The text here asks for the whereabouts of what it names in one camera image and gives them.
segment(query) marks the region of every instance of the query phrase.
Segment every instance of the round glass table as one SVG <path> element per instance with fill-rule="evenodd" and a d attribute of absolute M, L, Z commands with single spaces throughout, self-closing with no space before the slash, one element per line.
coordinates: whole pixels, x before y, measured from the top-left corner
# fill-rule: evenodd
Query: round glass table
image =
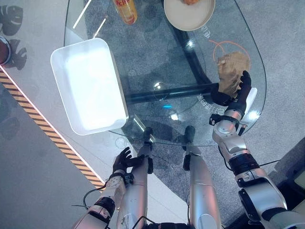
<path fill-rule="evenodd" d="M 250 59 L 256 99 L 243 118 L 249 130 L 260 116 L 266 94 L 264 65 L 235 1 L 218 0 L 210 20 L 195 31 L 181 31 L 167 20 L 162 0 L 134 0 L 138 19 L 125 24 L 112 0 L 69 1 L 65 45 L 95 37 L 105 40 L 115 58 L 129 119 L 112 132 L 142 139 L 151 127 L 156 143 L 181 145 L 188 125 L 196 129 L 195 146 L 214 145 L 211 114 L 226 107 L 209 94 L 219 82 L 217 59 L 242 52 Z"/>

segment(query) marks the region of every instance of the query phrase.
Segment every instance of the beige plate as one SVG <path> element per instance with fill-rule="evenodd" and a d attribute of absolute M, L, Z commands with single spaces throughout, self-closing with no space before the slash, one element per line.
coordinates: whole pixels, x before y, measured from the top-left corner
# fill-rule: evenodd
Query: beige plate
<path fill-rule="evenodd" d="M 206 24 L 212 16 L 215 0 L 199 0 L 187 5 L 183 0 L 164 0 L 164 11 L 168 21 L 177 29 L 192 31 Z"/>

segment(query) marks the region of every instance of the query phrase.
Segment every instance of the bread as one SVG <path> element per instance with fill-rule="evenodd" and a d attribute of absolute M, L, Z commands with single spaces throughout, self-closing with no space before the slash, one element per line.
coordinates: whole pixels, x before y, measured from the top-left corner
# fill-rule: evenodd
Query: bread
<path fill-rule="evenodd" d="M 188 4 L 188 5 L 193 5 L 195 3 L 197 3 L 199 0 L 184 0 L 184 3 Z"/>

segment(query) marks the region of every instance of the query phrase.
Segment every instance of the bottle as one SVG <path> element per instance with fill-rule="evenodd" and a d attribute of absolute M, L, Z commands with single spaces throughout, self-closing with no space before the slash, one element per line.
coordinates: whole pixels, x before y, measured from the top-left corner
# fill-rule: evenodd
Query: bottle
<path fill-rule="evenodd" d="M 121 16 L 122 20 L 128 25 L 134 24 L 138 18 L 138 15 L 133 0 L 112 1 L 115 4 L 116 10 Z"/>

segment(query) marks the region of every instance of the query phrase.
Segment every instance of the white plastic tray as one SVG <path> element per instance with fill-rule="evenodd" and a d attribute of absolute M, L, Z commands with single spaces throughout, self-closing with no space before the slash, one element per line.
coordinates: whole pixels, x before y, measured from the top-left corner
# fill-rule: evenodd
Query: white plastic tray
<path fill-rule="evenodd" d="M 72 130 L 79 135 L 118 129 L 128 119 L 116 64 L 94 38 L 55 50 L 51 66 Z"/>

